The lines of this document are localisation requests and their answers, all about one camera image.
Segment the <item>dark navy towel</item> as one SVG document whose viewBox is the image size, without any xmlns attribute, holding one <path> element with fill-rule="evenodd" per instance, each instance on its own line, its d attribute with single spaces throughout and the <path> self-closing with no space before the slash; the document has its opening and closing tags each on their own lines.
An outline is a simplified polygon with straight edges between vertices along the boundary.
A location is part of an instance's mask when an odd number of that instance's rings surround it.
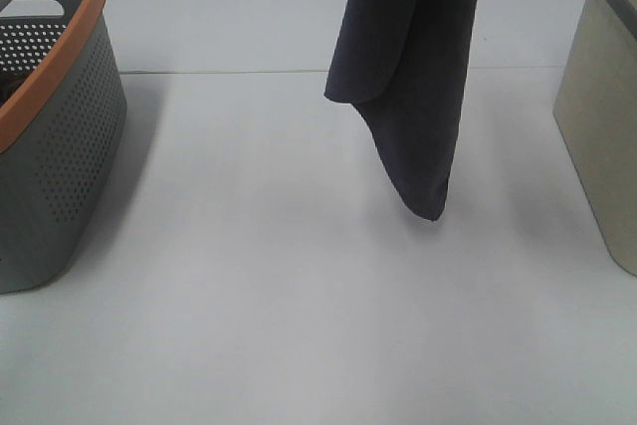
<svg viewBox="0 0 637 425">
<path fill-rule="evenodd" d="M 477 0 L 347 0 L 324 95 L 359 113 L 404 205 L 442 215 Z"/>
</svg>

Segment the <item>beige fabric bin grey rim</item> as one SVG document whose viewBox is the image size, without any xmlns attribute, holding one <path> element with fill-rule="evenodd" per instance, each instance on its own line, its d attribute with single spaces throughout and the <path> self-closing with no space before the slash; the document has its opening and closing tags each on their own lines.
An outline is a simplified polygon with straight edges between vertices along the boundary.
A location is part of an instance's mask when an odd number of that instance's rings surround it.
<svg viewBox="0 0 637 425">
<path fill-rule="evenodd" d="M 636 272 L 636 0 L 584 0 L 553 106 L 615 263 Z"/>
</svg>

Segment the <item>grey perforated basket orange rim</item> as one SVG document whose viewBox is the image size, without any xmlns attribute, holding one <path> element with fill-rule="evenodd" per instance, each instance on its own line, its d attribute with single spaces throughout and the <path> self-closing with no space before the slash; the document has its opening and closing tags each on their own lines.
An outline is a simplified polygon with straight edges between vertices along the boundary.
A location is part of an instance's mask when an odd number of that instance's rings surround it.
<svg viewBox="0 0 637 425">
<path fill-rule="evenodd" d="M 13 3 L 18 0 L 3 0 Z M 58 276 L 94 213 L 126 118 L 106 0 L 1 21 L 1 290 Z"/>
</svg>

